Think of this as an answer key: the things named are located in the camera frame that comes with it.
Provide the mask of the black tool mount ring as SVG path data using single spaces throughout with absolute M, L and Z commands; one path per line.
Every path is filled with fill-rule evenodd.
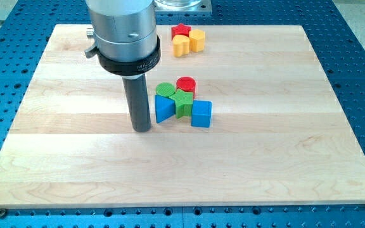
M 96 55 L 98 56 L 98 61 L 100 65 L 107 72 L 125 77 L 141 75 L 150 71 L 160 61 L 161 41 L 159 36 L 157 36 L 157 45 L 154 51 L 149 56 L 137 61 L 132 61 L 132 62 L 114 61 L 101 54 L 99 49 L 97 49 Z

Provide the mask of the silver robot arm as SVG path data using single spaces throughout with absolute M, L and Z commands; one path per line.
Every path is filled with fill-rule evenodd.
M 93 26 L 93 45 L 85 56 L 122 78 L 132 128 L 151 128 L 145 73 L 161 58 L 155 5 L 152 0 L 86 0 Z

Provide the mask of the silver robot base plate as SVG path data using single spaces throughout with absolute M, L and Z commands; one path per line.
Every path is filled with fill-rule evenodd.
M 211 0 L 154 0 L 158 15 L 211 15 Z

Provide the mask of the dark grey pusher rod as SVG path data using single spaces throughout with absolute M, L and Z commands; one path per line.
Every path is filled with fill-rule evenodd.
M 150 106 L 145 74 L 122 78 L 132 128 L 147 132 L 151 128 Z

